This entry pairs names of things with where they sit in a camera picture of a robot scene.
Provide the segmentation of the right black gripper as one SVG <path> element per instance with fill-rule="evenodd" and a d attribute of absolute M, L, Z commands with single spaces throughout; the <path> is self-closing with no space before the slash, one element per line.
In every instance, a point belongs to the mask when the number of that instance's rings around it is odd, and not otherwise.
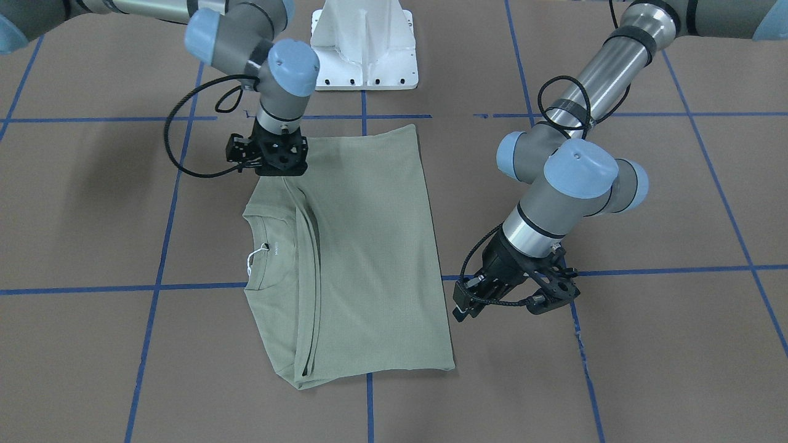
<path fill-rule="evenodd" d="M 306 138 L 303 137 L 301 128 L 288 129 L 285 132 L 270 132 L 257 120 L 253 124 L 251 142 L 261 152 L 265 151 L 268 146 L 272 148 L 274 144 L 293 154 L 302 154 L 306 151 Z"/>

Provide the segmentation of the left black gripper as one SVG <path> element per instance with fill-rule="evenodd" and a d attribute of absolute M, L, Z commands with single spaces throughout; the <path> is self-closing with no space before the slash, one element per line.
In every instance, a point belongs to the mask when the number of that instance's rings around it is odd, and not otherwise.
<path fill-rule="evenodd" d="M 490 231 L 483 239 L 489 239 L 489 244 L 482 252 L 482 266 L 475 274 L 477 280 L 458 280 L 455 283 L 452 295 L 455 301 L 452 315 L 455 319 L 463 321 L 468 316 L 475 318 L 489 305 L 542 308 L 541 289 L 521 301 L 502 300 L 516 286 L 537 274 L 542 266 L 542 258 L 521 253 L 501 231 Z"/>

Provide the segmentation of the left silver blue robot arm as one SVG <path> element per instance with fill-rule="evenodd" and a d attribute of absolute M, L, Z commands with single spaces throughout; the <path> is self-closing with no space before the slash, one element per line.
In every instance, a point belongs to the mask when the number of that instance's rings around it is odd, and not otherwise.
<path fill-rule="evenodd" d="M 500 171 L 528 190 L 479 241 L 481 268 L 471 277 L 461 269 L 453 292 L 457 321 L 492 305 L 543 314 L 579 296 L 564 238 L 581 218 L 638 207 L 649 187 L 638 163 L 616 159 L 588 136 L 618 110 L 656 54 L 684 36 L 785 40 L 786 2 L 633 1 L 578 76 L 549 79 L 546 87 L 569 87 L 549 106 L 538 101 L 540 121 L 506 135 L 496 151 Z"/>

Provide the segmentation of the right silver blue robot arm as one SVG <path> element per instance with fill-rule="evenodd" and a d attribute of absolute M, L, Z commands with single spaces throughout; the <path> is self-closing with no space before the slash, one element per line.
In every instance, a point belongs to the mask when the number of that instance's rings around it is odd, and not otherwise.
<path fill-rule="evenodd" d="M 185 25 L 185 48 L 201 62 L 260 94 L 253 139 L 267 151 L 301 154 L 299 127 L 320 62 L 306 42 L 278 40 L 293 1 L 3 1 L 2 53 L 85 14 L 127 14 Z"/>

